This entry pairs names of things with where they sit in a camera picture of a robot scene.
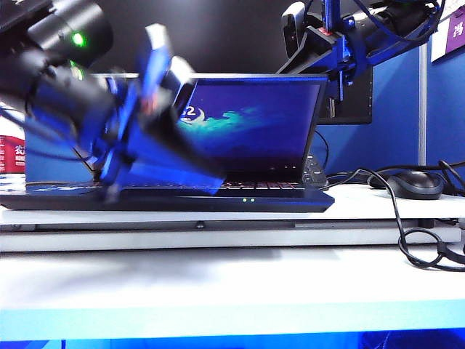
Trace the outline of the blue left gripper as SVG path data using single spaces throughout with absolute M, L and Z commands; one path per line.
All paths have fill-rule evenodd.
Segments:
M 173 54 L 168 31 L 143 31 L 137 76 L 106 78 L 116 106 L 107 119 L 93 176 L 97 200 L 124 197 L 211 196 L 226 179 L 181 130 L 197 81 L 188 62 Z

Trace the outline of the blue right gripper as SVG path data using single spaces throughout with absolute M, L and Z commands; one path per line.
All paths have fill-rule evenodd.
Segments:
M 280 74 L 326 74 L 328 117 L 344 100 L 344 84 L 367 67 L 365 61 L 368 16 L 361 11 L 343 15 L 339 1 L 321 1 L 320 12 L 309 11 L 311 1 L 296 1 L 281 15 L 288 60 Z

